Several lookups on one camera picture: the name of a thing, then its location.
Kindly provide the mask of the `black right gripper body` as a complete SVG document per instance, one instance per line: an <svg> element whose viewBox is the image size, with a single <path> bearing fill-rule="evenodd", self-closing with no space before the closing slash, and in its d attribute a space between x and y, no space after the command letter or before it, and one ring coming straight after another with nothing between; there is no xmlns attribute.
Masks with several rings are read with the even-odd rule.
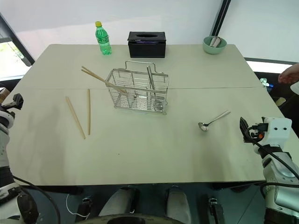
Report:
<svg viewBox="0 0 299 224"><path fill-rule="evenodd" d="M247 129L247 140L250 142L260 142L264 138L267 130L268 124L259 123L253 125Z"/></svg>

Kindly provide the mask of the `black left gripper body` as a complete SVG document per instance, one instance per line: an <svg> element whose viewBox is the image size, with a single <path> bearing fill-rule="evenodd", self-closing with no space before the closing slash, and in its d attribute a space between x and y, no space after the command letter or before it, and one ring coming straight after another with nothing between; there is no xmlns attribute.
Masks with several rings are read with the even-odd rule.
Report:
<svg viewBox="0 0 299 224"><path fill-rule="evenodd" d="M17 93L13 96L13 101L11 103L5 104L5 105L0 105L0 110L1 111L7 111L11 108L15 108L18 110L21 110L23 106L24 99L20 93Z"/></svg>

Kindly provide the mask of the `person's bare hand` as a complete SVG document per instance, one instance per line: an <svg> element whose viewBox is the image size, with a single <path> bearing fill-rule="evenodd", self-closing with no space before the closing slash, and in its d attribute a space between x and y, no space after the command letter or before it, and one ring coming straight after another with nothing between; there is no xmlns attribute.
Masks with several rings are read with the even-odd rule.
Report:
<svg viewBox="0 0 299 224"><path fill-rule="evenodd" d="M299 64L296 63L287 68L278 76L278 82L283 84L294 84L299 81Z"/></svg>

